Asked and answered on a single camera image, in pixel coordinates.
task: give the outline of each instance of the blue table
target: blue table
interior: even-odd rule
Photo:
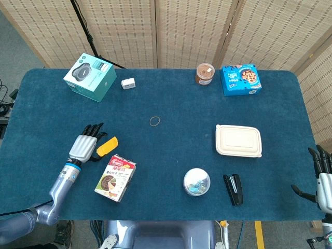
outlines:
[[[123,220],[314,220],[323,214],[296,196],[291,184],[314,193],[307,147],[314,139],[297,78],[288,71],[259,71],[259,95],[223,96],[219,71],[207,87],[195,70],[116,70],[101,103],[73,93],[62,80],[68,70],[31,70],[25,75],[0,150],[0,213],[49,200],[48,191],[83,127],[104,122],[101,131],[119,146],[100,162],[88,162],[67,196],[63,219]],[[122,90],[134,77],[136,88]],[[149,120],[159,116],[151,127]],[[256,127],[262,157],[221,156],[216,125]],[[122,201],[94,188],[111,155],[137,163]],[[192,197],[185,173],[203,168],[207,194]],[[239,174],[244,204],[232,206],[223,174]]]

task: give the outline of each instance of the rubber band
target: rubber band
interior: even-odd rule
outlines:
[[[158,118],[158,122],[157,122],[156,124],[151,124],[151,121],[152,121],[154,118]],[[159,123],[160,123],[160,118],[159,118],[158,116],[153,116],[152,118],[150,118],[150,125],[151,125],[152,127],[157,126]]]

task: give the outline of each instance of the blue box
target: blue box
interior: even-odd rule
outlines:
[[[220,73],[224,96],[258,94],[261,91],[255,65],[223,66]]]
[[[63,79],[74,92],[101,102],[116,73],[112,64],[83,53]]]

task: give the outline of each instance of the black stapler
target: black stapler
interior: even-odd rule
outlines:
[[[242,186],[239,175],[224,175],[224,180],[232,205],[237,206],[243,204]]]

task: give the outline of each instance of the white food container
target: white food container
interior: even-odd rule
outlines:
[[[216,150],[235,157],[261,157],[259,130],[247,126],[216,126]]]

